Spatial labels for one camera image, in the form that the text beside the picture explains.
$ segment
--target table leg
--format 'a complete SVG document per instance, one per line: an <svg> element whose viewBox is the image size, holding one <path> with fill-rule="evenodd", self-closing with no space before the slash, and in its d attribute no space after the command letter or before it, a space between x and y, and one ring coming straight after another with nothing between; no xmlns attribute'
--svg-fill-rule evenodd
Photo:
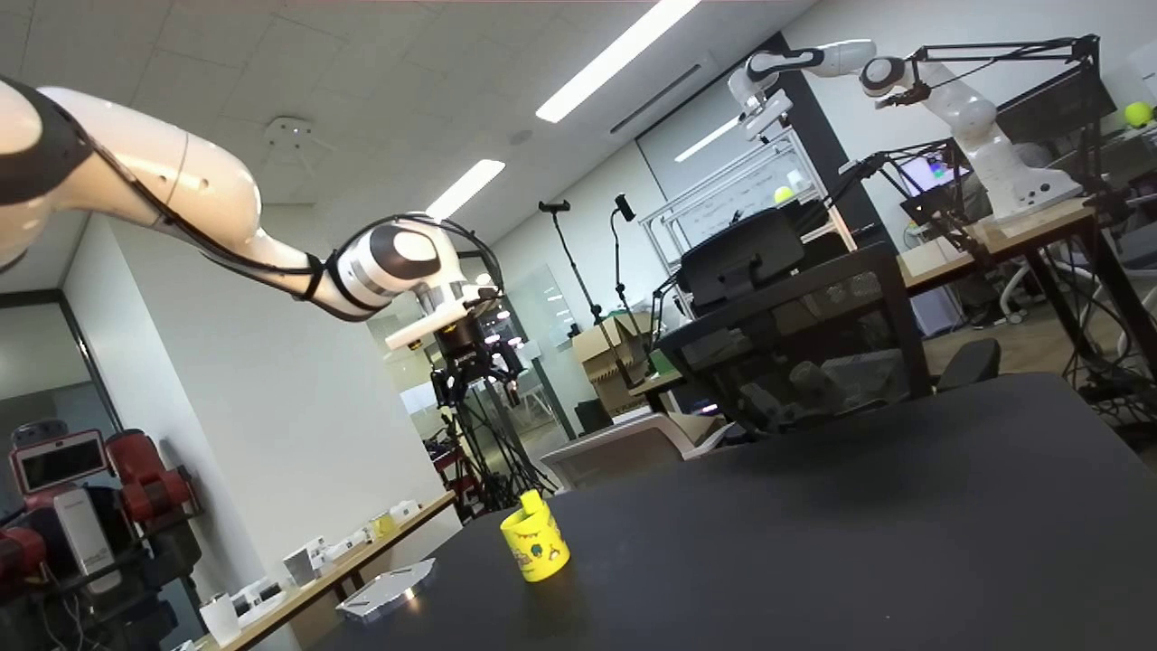
<svg viewBox="0 0 1157 651"><path fill-rule="evenodd" d="M1133 342L1144 351L1149 375L1157 375L1157 330L1144 301L1136 295L1136 287L1127 283L1113 244L1101 226L1083 226L1084 256L1095 272L1095 278L1107 287Z"/></svg>
<svg viewBox="0 0 1157 651"><path fill-rule="evenodd" d="M1027 267L1033 272L1033 278L1042 283L1042 291L1049 295L1055 322L1063 325L1063 331L1071 335L1073 351L1083 358L1095 358L1092 338L1083 325L1083 317L1073 314L1071 301L1059 291L1053 267L1046 263L1046 256L1038 249L1025 253Z"/></svg>

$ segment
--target white wall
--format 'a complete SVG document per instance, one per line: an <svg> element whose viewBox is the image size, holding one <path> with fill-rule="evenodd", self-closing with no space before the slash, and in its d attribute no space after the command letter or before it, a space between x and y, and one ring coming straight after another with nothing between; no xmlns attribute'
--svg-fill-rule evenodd
<svg viewBox="0 0 1157 651"><path fill-rule="evenodd" d="M615 209L615 196L625 196L636 217L648 217L667 205L645 155L632 144L625 144L589 177L562 193L562 200L572 201L572 214L562 214L562 226L576 253L578 276L585 278L592 301L603 311L620 311L615 263L613 263L615 249L613 249L613 220L607 220ZM615 217L615 224L622 237L625 295L629 302L648 302L650 288L667 278L667 272L650 253L650 243L640 224L625 224L622 217ZM543 295L517 291L522 287L543 287L543 276L552 276L566 295L566 307L576 314L581 330L589 330L589 307L581 301L581 288L557 243L549 217L545 214L527 217L502 243L497 243L497 253L502 260L507 288L513 288L510 291L513 307L526 317L532 342L543 348L545 375L566 413L576 418L576 404L592 398L592 385L585 383L578 360L572 358L572 348L566 342L568 322L557 317L552 330L543 325L549 317L535 317L535 311L545 314L552 307Z"/></svg>
<svg viewBox="0 0 1157 651"><path fill-rule="evenodd" d="M1157 41L1157 5L1155 0L821 0L801 20L785 29L792 46L872 37L879 55L913 55L922 44L990 44L990 41L1046 41L1046 37L1083 37L1101 32L1102 44L1102 78L1113 102L1141 93L1141 74L1125 56ZM969 74L975 89L990 102L1025 93L1027 88L1049 78L1059 64L996 64ZM837 125L849 160L879 147L915 144L945 137L946 125L926 109L872 109L857 78L821 78L805 74L824 115ZM867 182L867 196L893 237L899 237L905 217L896 209L896 193L887 182Z"/></svg>
<svg viewBox="0 0 1157 651"><path fill-rule="evenodd" d="M328 249L307 209L266 224ZM86 237L91 260L73 267L69 301L123 418L169 436L204 472L209 525L229 542L226 590L311 534L338 537L399 500L440 496L367 325L229 276L146 226L102 220ZM451 514L439 518L401 557L457 528Z"/></svg>

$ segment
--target black tabletop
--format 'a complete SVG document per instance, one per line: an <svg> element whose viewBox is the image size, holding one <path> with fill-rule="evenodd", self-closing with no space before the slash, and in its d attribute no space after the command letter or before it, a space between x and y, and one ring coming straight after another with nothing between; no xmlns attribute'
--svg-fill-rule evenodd
<svg viewBox="0 0 1157 651"><path fill-rule="evenodd" d="M322 647L1155 651L1157 478L1059 381L1009 375L552 500L526 586L472 520L416 606Z"/></svg>

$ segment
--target fluorescent light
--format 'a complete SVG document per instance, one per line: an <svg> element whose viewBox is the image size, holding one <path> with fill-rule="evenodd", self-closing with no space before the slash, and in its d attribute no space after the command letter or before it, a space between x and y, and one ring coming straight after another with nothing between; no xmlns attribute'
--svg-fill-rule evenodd
<svg viewBox="0 0 1157 651"><path fill-rule="evenodd" d="M667 29L674 29L697 0L657 0L636 24L629 24L607 50L599 50L578 74L572 74L545 105L543 124L562 124L576 105L599 89L620 67L645 55Z"/></svg>
<svg viewBox="0 0 1157 651"><path fill-rule="evenodd" d="M728 120L728 124L721 124L711 135L707 135L707 137L697 137L690 147L685 147L680 155L675 155L675 162L689 162L690 155L697 155L707 144L711 144L711 140L721 140L728 131L736 131L739 125L739 120Z"/></svg>
<svg viewBox="0 0 1157 651"><path fill-rule="evenodd" d="M478 160L450 193L440 193L426 214L435 220L446 220L461 214L462 201L472 201L488 182L497 182L507 170L502 160Z"/></svg>

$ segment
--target ceiling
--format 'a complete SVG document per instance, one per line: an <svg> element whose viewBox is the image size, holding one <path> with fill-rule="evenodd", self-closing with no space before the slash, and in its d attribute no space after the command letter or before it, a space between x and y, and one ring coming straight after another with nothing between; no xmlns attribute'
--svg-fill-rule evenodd
<svg viewBox="0 0 1157 651"><path fill-rule="evenodd" d="M0 0L0 73L233 147L338 243L507 160L457 214L497 243L810 5L702 0L557 125L535 109L650 0ZM270 137L287 115L311 135ZM58 217L0 291L58 287L81 224Z"/></svg>

